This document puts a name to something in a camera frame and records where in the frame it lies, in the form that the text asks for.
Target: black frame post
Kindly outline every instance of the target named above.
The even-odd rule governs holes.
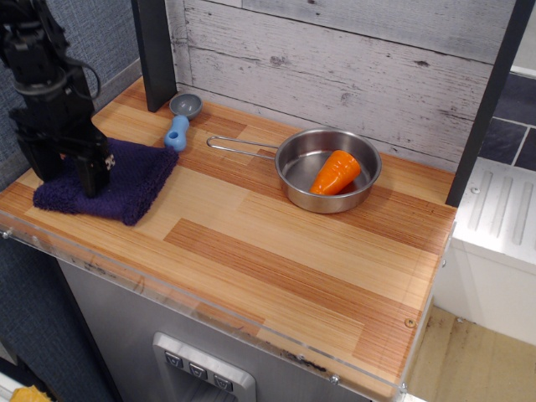
[[[495,65],[487,82],[482,102],[478,107],[477,116],[472,125],[471,133],[461,155],[456,176],[451,185],[451,191],[446,203],[458,207],[466,190],[467,182],[477,161],[478,153],[484,142],[487,129],[493,118],[493,113],[510,74],[513,61],[518,52],[519,44],[527,28],[535,0],[517,0],[508,22],[501,47],[499,48]]]
[[[164,0],[131,0],[147,109],[157,111],[177,93]]]

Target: purple towel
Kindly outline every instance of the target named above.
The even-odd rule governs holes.
[[[166,179],[177,164],[178,154],[171,147],[148,147],[133,142],[108,139],[116,165],[110,183],[94,198],[88,198],[75,162],[64,159],[62,173],[39,186],[33,205],[66,214],[91,214],[118,219],[132,226],[151,208]]]

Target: plastic carrot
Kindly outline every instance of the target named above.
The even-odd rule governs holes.
[[[348,186],[359,174],[359,162],[348,152],[334,151],[318,172],[310,193],[335,195]]]

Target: yellow object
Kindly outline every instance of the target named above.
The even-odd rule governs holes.
[[[32,385],[29,388],[15,389],[9,402],[50,402],[50,398]]]

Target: screw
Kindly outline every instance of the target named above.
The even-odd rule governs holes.
[[[404,324],[407,328],[415,328],[415,326],[417,325],[417,323],[415,322],[414,319],[412,318],[406,318],[404,320]]]

